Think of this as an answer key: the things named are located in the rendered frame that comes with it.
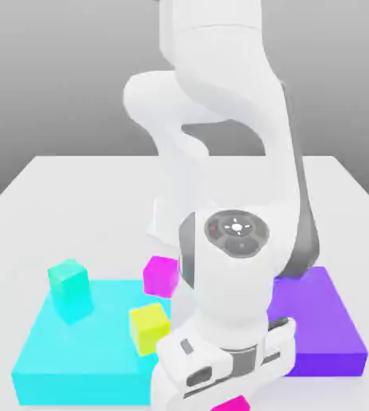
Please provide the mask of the small magenta cube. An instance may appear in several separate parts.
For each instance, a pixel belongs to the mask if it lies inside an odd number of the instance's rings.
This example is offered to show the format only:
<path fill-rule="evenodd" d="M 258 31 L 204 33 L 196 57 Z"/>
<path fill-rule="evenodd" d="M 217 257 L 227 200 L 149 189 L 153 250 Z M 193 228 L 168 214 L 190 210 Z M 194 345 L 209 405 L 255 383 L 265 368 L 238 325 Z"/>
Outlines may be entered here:
<path fill-rule="evenodd" d="M 244 396 L 240 395 L 215 405 L 210 411 L 250 411 L 250 404 Z"/>
<path fill-rule="evenodd" d="M 152 256 L 143 269 L 144 293 L 170 299 L 179 283 L 178 260 Z"/>

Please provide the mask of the small yellow cube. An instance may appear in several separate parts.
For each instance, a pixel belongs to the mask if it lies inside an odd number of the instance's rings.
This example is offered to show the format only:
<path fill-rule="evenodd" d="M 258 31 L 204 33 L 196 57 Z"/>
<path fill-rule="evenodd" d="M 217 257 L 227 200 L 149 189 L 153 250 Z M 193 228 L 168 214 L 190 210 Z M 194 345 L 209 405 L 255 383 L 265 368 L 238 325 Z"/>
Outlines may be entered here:
<path fill-rule="evenodd" d="M 129 312 L 132 341 L 140 356 L 156 352 L 157 342 L 170 332 L 170 321 L 161 303 L 152 303 Z"/>

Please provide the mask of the small teal cube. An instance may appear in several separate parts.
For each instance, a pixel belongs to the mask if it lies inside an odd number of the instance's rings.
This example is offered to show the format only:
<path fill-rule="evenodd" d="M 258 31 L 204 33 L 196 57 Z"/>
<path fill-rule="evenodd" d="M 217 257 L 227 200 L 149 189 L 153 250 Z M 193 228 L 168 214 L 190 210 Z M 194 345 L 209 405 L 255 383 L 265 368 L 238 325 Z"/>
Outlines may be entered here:
<path fill-rule="evenodd" d="M 85 266 L 73 258 L 49 268 L 51 298 L 57 314 L 68 325 L 93 312 L 91 284 Z"/>

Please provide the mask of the large cyan box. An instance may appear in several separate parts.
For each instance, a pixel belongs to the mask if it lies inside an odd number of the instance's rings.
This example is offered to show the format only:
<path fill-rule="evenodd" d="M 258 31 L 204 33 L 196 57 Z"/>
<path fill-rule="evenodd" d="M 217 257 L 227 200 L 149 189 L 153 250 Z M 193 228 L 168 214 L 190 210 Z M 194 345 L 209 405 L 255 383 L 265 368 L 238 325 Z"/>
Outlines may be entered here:
<path fill-rule="evenodd" d="M 139 279 L 95 279 L 67 307 L 48 294 L 11 373 L 19 404 L 149 405 L 157 356 L 137 353 L 128 314 L 152 303 L 171 312 Z"/>

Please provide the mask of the large purple box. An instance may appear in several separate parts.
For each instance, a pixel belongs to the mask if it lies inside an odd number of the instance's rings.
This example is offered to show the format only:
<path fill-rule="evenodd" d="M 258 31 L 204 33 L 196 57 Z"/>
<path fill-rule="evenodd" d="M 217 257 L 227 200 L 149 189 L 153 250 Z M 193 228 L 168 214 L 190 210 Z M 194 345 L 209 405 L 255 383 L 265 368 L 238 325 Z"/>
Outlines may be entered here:
<path fill-rule="evenodd" d="M 288 377 L 363 375 L 368 350 L 325 267 L 276 279 L 268 316 L 296 322 L 296 361 Z"/>

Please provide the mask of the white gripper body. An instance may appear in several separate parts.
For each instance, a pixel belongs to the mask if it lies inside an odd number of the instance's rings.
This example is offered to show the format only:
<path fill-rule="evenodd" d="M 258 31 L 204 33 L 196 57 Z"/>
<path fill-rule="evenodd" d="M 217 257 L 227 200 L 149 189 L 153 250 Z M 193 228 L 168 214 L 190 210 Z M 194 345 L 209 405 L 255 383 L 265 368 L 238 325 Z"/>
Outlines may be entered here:
<path fill-rule="evenodd" d="M 151 380 L 152 411 L 210 411 L 217 405 L 243 396 L 250 400 L 269 383 L 280 378 L 278 368 L 259 368 L 244 376 L 230 376 L 213 369 L 209 381 L 188 387 L 178 385 L 163 368 L 155 368 Z"/>

